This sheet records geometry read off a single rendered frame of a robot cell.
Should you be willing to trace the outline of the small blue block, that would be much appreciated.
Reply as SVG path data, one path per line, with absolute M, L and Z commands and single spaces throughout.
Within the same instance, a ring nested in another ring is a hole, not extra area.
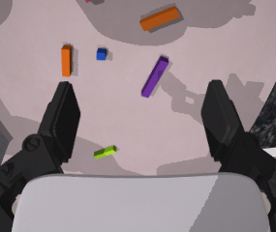
M 98 48 L 97 50 L 97 60 L 106 61 L 107 57 L 107 49 L 106 48 Z

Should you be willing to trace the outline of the orange rectangular bar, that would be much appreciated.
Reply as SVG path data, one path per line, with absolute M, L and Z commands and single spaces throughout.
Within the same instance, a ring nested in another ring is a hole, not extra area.
M 143 18 L 139 21 L 139 24 L 141 25 L 143 31 L 146 31 L 148 29 L 151 29 L 153 27 L 156 27 L 158 25 L 161 25 L 163 23 L 166 23 L 168 21 L 171 21 L 173 19 L 179 18 L 180 15 L 175 8 L 175 6 L 168 8 L 166 10 L 163 10 L 161 12 L 158 12 L 156 14 L 150 15 L 146 18 Z
M 70 77 L 72 73 L 72 46 L 63 45 L 61 48 L 62 76 Z

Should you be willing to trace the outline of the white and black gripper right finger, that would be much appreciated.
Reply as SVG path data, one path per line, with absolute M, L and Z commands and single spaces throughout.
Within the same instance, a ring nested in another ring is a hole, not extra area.
M 256 135 L 243 129 L 222 80 L 208 83 L 200 114 L 211 158 L 222 164 L 218 172 L 241 174 L 256 182 L 270 202 L 269 225 L 276 232 L 276 159 L 260 147 Z

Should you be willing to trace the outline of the purple rod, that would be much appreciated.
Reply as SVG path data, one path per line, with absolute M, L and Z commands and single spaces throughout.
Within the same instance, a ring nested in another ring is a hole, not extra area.
M 166 67 L 169 64 L 169 59 L 163 56 L 160 56 L 159 60 L 157 61 L 153 71 L 149 75 L 146 83 L 144 84 L 141 90 L 141 96 L 149 98 L 152 91 L 154 90 L 156 84 L 158 83 L 159 79 L 161 78 L 163 72 L 165 71 Z

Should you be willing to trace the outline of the lime green rod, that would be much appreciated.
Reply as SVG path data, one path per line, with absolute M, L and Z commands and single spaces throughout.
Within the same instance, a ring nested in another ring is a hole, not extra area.
M 107 147 L 103 150 L 97 151 L 94 153 L 94 158 L 99 159 L 105 156 L 108 156 L 110 154 L 116 153 L 116 147 L 115 146 L 110 146 Z

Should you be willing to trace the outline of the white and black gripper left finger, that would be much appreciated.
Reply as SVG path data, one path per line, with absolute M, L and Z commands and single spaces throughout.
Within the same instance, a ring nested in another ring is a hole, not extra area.
M 12 206 L 29 181 L 48 174 L 64 174 L 61 165 L 72 157 L 79 119 L 72 83 L 59 82 L 38 132 L 28 135 L 22 150 L 0 166 L 0 232 L 12 232 Z

